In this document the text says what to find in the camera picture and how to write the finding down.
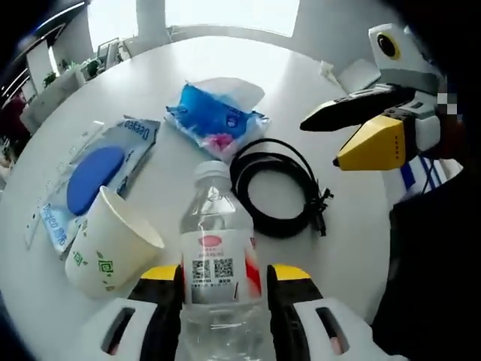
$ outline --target coiled cable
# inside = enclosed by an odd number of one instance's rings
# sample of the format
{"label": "coiled cable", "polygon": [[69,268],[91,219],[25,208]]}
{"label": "coiled cable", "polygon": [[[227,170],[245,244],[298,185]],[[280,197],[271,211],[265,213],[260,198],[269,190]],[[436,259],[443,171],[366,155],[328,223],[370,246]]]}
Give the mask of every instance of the coiled cable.
{"label": "coiled cable", "polygon": [[[245,154],[250,148],[261,143],[277,143],[289,148],[304,163],[305,169],[292,158],[279,153],[256,152]],[[303,211],[292,219],[278,219],[262,213],[249,198],[249,183],[260,171],[271,170],[284,173],[302,189],[305,198]],[[314,173],[306,159],[291,145],[273,138],[263,138],[242,148],[231,163],[232,191],[249,212],[254,228],[275,238],[288,238],[297,235],[311,223],[321,235],[325,235],[325,222],[322,212],[328,207],[326,199],[334,198],[328,188],[322,192]]]}

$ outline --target ceiling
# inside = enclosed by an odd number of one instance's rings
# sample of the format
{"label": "ceiling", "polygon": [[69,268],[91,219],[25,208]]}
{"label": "ceiling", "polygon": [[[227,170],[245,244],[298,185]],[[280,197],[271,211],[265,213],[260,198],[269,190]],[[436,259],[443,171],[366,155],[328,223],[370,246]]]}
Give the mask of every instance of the ceiling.
{"label": "ceiling", "polygon": [[[58,13],[69,9],[72,6],[85,2],[85,4],[70,10],[57,18],[51,20],[50,22],[44,24],[44,22]],[[4,88],[0,92],[0,106],[7,100],[10,92],[15,90],[18,85],[22,83],[28,76],[29,73],[23,71],[27,68],[26,54],[36,45],[40,44],[43,40],[47,40],[48,46],[52,46],[56,39],[60,36],[65,27],[90,3],[89,0],[57,0],[50,7],[51,10],[47,11],[44,16],[35,21],[37,26],[34,27],[34,31],[30,32],[20,41],[17,41],[16,51],[11,57],[8,65],[0,70],[0,89]],[[9,92],[5,93],[5,90],[11,85],[12,81],[15,83],[10,87]]]}

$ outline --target blue circle on package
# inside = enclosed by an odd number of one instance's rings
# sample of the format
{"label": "blue circle on package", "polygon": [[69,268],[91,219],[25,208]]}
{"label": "blue circle on package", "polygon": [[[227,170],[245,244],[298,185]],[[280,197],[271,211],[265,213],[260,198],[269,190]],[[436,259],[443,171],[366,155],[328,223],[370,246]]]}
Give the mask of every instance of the blue circle on package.
{"label": "blue circle on package", "polygon": [[120,147],[94,150],[74,170],[67,185],[67,208],[76,216],[85,214],[101,186],[107,185],[125,159]]}

